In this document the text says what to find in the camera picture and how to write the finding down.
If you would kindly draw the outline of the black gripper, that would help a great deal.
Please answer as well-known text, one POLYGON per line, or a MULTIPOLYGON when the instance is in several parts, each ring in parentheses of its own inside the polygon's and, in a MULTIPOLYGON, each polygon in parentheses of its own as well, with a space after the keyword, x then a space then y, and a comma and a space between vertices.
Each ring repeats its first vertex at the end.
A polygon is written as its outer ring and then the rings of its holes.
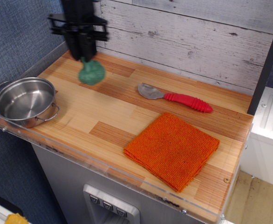
POLYGON ((97 53, 95 41, 108 40, 109 33, 106 29, 108 22, 95 15, 85 22, 67 21, 64 14, 50 14, 48 19, 51 23, 52 34, 64 35, 70 53, 76 61, 80 60, 81 51, 75 35, 82 34, 81 49, 85 62, 89 62, 97 53))

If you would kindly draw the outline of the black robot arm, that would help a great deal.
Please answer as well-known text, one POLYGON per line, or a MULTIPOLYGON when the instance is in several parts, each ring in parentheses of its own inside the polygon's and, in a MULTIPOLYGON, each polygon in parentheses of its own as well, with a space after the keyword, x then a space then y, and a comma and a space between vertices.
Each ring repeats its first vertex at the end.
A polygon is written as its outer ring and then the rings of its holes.
POLYGON ((75 60, 89 62, 96 55, 96 42, 108 40, 105 19, 95 15, 94 0, 62 0, 62 14, 49 14, 51 32, 64 37, 75 60))

